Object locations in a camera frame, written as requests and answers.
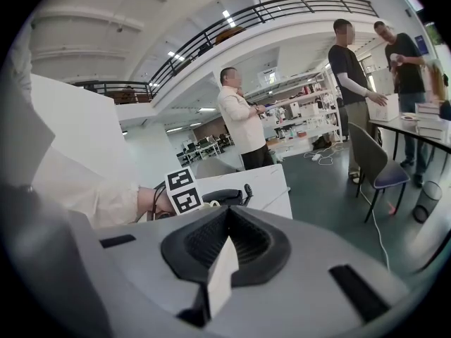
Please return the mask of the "row of white office desks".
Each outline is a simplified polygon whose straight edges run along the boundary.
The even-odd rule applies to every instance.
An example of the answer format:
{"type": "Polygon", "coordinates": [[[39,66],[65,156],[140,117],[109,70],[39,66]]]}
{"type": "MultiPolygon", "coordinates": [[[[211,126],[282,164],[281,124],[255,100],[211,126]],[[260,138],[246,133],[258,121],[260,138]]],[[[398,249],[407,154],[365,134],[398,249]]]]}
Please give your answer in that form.
{"type": "Polygon", "coordinates": [[[181,165],[189,165],[195,161],[206,160],[212,156],[218,156],[225,152],[225,148],[233,146],[234,141],[229,134],[221,134],[218,138],[211,135],[193,142],[188,139],[182,143],[181,152],[176,154],[181,165]]]}

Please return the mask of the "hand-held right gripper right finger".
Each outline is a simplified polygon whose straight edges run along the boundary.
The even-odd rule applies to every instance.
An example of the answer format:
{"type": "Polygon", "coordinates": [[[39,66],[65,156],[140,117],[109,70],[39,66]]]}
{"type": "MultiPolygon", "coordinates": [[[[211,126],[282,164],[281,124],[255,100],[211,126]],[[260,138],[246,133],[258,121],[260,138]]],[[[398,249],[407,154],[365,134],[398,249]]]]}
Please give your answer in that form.
{"type": "Polygon", "coordinates": [[[266,284],[232,290],[211,321],[211,333],[222,338],[373,338],[411,313],[415,298],[404,282],[340,236],[271,213],[244,211],[285,233],[292,251],[266,284]],[[329,273],[339,265],[352,267],[388,310],[364,322],[329,273]]]}

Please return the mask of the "grey desk black legs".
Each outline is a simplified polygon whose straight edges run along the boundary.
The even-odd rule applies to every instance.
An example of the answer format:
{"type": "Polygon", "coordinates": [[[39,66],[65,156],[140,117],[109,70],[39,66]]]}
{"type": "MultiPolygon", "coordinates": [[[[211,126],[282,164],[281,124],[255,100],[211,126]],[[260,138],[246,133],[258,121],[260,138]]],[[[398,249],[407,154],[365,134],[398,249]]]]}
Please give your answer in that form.
{"type": "Polygon", "coordinates": [[[445,120],[445,132],[442,139],[421,136],[418,134],[416,127],[412,123],[407,123],[405,120],[401,119],[401,117],[397,117],[389,122],[371,120],[371,123],[376,127],[390,130],[395,133],[395,145],[392,154],[393,160],[396,159],[397,155],[399,135],[403,134],[444,151],[446,153],[445,162],[440,176],[447,177],[451,174],[451,121],[445,120]]]}

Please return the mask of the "white storage box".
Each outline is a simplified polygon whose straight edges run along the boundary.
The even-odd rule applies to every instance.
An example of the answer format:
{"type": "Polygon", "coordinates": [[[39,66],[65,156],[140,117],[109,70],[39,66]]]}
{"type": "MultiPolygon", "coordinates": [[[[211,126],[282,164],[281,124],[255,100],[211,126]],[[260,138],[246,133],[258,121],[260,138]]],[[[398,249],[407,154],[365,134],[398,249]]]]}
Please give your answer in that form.
{"type": "Polygon", "coordinates": [[[398,94],[387,95],[386,105],[381,106],[366,98],[366,104],[369,110],[371,120],[379,122],[390,122],[400,114],[398,94]]]}

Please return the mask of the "black mezzanine railing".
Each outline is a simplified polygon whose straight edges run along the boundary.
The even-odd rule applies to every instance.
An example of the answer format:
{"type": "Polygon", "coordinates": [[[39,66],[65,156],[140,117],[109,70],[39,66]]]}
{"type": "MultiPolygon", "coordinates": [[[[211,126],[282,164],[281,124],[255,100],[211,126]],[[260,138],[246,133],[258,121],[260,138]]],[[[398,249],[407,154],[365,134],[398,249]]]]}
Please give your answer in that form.
{"type": "Polygon", "coordinates": [[[179,49],[169,52],[169,58],[149,81],[152,96],[168,84],[187,65],[221,42],[255,26],[281,18],[314,13],[343,12],[378,17],[368,0],[269,0],[248,6],[217,20],[185,42],[179,49]]]}

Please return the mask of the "white shelf rack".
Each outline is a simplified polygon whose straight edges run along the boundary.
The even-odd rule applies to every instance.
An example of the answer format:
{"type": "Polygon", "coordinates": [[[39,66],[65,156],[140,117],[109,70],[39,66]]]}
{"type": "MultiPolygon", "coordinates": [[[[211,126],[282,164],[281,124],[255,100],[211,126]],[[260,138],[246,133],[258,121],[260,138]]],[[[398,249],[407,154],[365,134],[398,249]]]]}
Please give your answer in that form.
{"type": "Polygon", "coordinates": [[[284,158],[325,143],[342,143],[344,115],[330,72],[326,69],[300,73],[245,93],[248,102],[264,105],[264,136],[273,157],[284,158]]]}

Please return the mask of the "black mesh waste bin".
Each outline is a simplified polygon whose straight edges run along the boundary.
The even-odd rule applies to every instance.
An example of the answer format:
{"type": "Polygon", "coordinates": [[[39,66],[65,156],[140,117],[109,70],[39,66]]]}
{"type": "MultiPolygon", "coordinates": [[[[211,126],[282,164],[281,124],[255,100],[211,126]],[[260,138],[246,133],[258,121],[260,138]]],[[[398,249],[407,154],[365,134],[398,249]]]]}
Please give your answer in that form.
{"type": "Polygon", "coordinates": [[[420,224],[424,224],[434,211],[442,196],[442,189],[436,182],[425,182],[421,188],[414,210],[412,211],[414,220],[420,224]]]}

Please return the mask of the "white marble table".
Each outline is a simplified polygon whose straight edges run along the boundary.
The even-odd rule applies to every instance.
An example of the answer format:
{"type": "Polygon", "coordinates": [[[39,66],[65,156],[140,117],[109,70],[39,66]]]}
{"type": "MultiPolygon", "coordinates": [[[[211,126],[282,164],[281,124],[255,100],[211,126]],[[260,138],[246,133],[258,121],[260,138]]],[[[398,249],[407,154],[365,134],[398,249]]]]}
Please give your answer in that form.
{"type": "Polygon", "coordinates": [[[292,219],[292,209],[283,166],[275,164],[238,173],[205,177],[197,180],[199,190],[207,194],[221,189],[241,189],[249,184],[253,197],[249,208],[292,219]]]}

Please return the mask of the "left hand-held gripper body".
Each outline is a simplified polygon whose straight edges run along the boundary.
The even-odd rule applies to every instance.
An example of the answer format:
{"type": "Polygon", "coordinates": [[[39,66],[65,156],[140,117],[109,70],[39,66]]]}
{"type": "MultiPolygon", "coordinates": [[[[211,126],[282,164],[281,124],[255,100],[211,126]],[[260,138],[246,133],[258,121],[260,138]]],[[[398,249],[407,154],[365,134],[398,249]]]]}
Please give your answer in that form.
{"type": "Polygon", "coordinates": [[[166,194],[177,215],[200,209],[204,202],[189,166],[165,175],[166,194]]]}

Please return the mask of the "grey chair blue seat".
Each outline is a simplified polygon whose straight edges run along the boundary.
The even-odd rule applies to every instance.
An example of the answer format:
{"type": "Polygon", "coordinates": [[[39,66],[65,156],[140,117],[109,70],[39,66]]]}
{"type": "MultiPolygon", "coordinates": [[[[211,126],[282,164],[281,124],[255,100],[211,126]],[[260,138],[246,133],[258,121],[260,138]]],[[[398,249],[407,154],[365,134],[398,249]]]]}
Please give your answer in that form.
{"type": "Polygon", "coordinates": [[[401,186],[400,195],[393,211],[395,215],[402,202],[407,183],[410,181],[408,174],[398,162],[389,159],[383,148],[360,126],[350,123],[348,127],[354,159],[360,167],[356,197],[361,194],[361,187],[365,179],[374,189],[374,196],[364,222],[367,223],[372,215],[381,192],[388,188],[401,186]]]}

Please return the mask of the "black oblong case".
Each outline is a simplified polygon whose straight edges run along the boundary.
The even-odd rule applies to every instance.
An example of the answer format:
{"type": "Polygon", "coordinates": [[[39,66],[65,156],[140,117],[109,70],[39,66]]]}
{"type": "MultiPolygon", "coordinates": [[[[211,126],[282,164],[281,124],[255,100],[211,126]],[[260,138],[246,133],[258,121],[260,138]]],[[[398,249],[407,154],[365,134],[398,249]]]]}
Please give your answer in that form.
{"type": "Polygon", "coordinates": [[[221,189],[202,196],[203,202],[217,201],[221,206],[242,205],[243,196],[239,189],[221,189]]]}

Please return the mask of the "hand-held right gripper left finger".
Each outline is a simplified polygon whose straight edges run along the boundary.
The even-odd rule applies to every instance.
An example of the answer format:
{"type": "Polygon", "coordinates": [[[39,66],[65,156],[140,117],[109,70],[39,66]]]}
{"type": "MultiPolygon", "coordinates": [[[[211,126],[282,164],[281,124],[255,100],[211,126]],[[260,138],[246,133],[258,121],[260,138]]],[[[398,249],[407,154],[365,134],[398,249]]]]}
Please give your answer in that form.
{"type": "Polygon", "coordinates": [[[209,269],[227,236],[228,208],[105,228],[98,288],[113,338],[231,338],[210,319],[209,269]]]}

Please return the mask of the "person's left forearm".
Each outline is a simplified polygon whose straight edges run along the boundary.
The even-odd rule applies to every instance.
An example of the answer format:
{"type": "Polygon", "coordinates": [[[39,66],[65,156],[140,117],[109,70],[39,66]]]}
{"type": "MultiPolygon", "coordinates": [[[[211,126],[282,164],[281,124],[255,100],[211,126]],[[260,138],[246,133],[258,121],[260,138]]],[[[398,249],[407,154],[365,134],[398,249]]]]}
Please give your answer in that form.
{"type": "Polygon", "coordinates": [[[175,214],[165,192],[133,181],[107,179],[52,147],[32,186],[64,208],[86,215],[94,228],[136,223],[145,214],[151,218],[175,214]]]}

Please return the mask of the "stack of books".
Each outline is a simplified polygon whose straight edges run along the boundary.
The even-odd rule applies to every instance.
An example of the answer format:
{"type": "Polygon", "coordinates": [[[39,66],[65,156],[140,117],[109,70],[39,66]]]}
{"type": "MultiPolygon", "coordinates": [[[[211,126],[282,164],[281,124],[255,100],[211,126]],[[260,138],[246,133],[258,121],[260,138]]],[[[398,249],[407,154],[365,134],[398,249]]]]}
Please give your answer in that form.
{"type": "Polygon", "coordinates": [[[418,135],[436,140],[444,140],[447,137],[448,121],[440,117],[439,104],[417,103],[415,114],[418,135]]]}

